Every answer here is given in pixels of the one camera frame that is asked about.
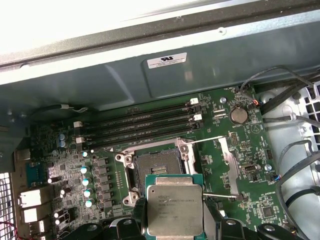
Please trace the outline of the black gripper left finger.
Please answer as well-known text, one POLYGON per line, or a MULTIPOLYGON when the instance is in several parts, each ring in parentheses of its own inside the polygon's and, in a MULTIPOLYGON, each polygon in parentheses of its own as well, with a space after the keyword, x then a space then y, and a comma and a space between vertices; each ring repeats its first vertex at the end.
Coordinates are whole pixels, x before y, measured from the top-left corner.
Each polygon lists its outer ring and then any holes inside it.
POLYGON ((148 225, 148 203, 139 199, 131 215, 86 223, 76 229, 77 240, 145 240, 148 225))

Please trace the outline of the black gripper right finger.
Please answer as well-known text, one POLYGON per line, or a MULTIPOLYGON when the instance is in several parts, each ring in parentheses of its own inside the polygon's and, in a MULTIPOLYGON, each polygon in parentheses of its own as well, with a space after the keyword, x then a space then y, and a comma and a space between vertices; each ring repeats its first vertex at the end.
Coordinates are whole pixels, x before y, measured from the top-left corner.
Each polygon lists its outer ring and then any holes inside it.
POLYGON ((223 218, 212 200, 203 201, 203 228, 207 240, 283 240, 285 229, 274 224, 261 224, 256 230, 234 218, 223 218))

